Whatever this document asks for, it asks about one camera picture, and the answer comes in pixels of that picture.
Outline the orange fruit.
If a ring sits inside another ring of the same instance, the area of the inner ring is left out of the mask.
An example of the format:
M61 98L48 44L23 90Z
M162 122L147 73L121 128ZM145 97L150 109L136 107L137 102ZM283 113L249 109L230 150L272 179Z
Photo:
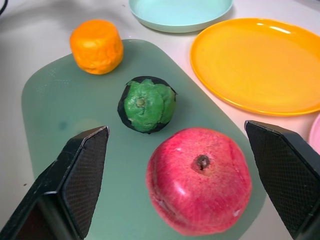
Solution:
M124 45L118 29L104 19L80 24L71 33L69 45L79 68L93 75L113 71L124 57Z

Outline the red pomegranate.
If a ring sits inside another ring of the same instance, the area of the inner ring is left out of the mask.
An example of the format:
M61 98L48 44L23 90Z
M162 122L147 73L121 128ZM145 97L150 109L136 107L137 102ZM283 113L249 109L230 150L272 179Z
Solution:
M252 192L240 147L208 128L176 132L151 155L146 186L159 216L185 236L222 233L241 217Z

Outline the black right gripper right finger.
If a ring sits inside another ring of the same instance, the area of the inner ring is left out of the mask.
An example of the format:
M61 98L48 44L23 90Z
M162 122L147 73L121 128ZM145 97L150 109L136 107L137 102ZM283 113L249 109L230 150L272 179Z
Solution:
M320 240L320 154L298 133L246 120L262 185L293 240Z

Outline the pink plate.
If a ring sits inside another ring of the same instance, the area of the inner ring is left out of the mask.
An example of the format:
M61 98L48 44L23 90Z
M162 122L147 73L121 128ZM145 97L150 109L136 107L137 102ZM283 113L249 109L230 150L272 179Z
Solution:
M312 123L308 136L308 143L316 152L320 151L320 113Z

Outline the green fruit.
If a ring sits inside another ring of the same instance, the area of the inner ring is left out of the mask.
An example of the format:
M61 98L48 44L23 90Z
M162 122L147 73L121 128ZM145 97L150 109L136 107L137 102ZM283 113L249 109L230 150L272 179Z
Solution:
M126 85L117 106L122 123L143 134L162 130L176 108L176 91L163 79L137 76Z

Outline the green cutting mat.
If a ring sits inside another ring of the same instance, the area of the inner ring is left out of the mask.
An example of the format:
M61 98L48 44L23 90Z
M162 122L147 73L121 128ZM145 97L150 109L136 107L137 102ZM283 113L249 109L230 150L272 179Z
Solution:
M82 71L72 55L35 72L21 96L32 170L38 176L73 136L108 126L101 191L86 240L245 240L266 192L248 138L235 123L159 47L139 39L123 41L124 58L110 73ZM165 80L177 93L168 125L143 134L126 127L117 112L126 84L139 76ZM252 179L249 203L237 223L214 235L187 237L156 213L146 188L146 167L156 147L175 132L203 127L224 133L241 148Z

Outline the light green plate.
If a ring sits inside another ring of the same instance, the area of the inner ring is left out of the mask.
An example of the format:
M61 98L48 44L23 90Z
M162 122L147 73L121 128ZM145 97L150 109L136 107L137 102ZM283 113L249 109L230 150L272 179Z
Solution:
M128 0L134 17L164 33L203 30L230 12L234 0Z

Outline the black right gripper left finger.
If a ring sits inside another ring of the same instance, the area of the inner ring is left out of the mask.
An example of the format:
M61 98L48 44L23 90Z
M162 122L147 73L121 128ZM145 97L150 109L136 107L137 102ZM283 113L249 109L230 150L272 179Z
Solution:
M101 191L110 130L72 137L34 181L0 240L84 240Z

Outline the orange plate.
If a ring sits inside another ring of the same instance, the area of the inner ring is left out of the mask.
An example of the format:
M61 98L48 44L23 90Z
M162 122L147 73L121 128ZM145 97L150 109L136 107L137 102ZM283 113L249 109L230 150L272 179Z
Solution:
M216 97L243 110L286 117L320 111L320 35L296 25L216 23L195 38L190 64Z

